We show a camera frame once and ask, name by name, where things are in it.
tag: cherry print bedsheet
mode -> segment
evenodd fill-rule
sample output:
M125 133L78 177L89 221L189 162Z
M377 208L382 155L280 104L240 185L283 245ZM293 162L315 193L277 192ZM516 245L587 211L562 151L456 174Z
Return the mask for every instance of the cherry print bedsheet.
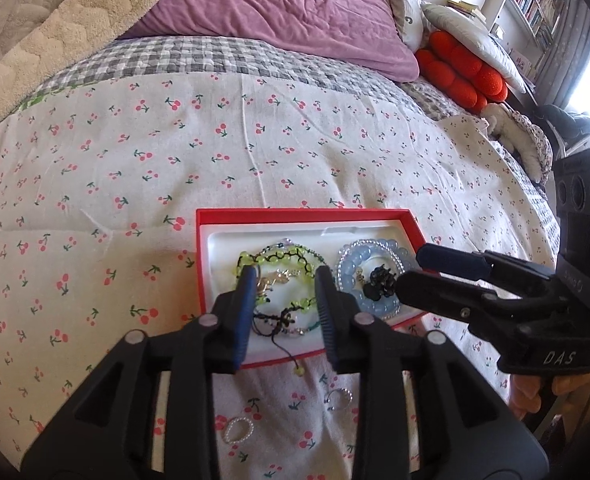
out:
M437 244L548 265L555 254L480 119L433 122L236 73L47 95L0 124L0 449L12 463L125 332L198 313L195 209L267 206L410 208ZM490 345L432 315L412 330L431 328L507 395ZM255 424L243 445L219 438L224 478L348 478L356 378L335 378L323 357L302 364L303 377L285 364L216 379L219 433L234 416ZM346 410L326 410L334 388L353 391ZM164 424L162 405L157 461Z

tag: ring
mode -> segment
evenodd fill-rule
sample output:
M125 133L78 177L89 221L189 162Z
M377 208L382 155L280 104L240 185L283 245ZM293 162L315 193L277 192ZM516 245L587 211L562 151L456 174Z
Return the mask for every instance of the ring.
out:
M334 390L331 390L326 395L326 398L324 399L324 404L330 404L332 394L340 394L342 399L346 399L346 401L342 405L329 406L327 408L329 412L345 410L350 406L350 403L352 402L352 392L350 390L348 390L347 388L336 388Z
M231 439L230 438L230 431L233 429L233 426L238 422L245 422L248 425L248 428L246 429L246 433L241 438ZM249 418L246 418L244 416L236 416L235 418L231 418L228 421L228 424L226 426L226 431L224 432L224 436L222 437L222 440L224 441L225 444L240 444L241 442L245 441L248 437L250 437L252 435L253 430L254 430L254 424L252 423L252 420L250 420Z

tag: stuffed animal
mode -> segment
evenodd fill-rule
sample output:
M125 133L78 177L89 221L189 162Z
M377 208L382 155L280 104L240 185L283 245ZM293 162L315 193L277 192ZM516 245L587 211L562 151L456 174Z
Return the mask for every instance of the stuffed animal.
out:
M453 35L437 30L428 39L430 50L415 53L422 75L459 106L475 114L488 100L502 102L508 87L502 76L470 52Z
M536 184L545 184L552 166L553 152L541 129L518 112L508 110L505 105L491 103L482 110L480 116L488 121L489 136L498 138L509 152L519 152L529 179Z

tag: beige fleece blanket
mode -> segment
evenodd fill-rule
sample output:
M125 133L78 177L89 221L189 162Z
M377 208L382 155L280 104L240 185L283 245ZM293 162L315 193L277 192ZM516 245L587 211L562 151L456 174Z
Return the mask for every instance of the beige fleece blanket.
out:
M40 83L128 30L159 0L64 0L0 61L0 121Z

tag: finger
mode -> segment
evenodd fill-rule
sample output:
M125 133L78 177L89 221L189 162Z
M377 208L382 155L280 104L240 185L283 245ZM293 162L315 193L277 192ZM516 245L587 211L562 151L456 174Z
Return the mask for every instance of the finger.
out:
M510 392L510 403L520 410L537 413L541 408L541 397L535 395L530 399L521 390L514 390Z
M529 399L533 399L541 389L541 377L534 375L511 375L511 390L517 389Z
M553 393L556 396L569 394L590 383L590 373L584 375L560 376L553 379Z
M508 403L508 408L510 408L512 414L515 416L515 418L521 420L526 416L526 411L522 410L520 408L518 408L517 406L515 406L513 403L509 402Z

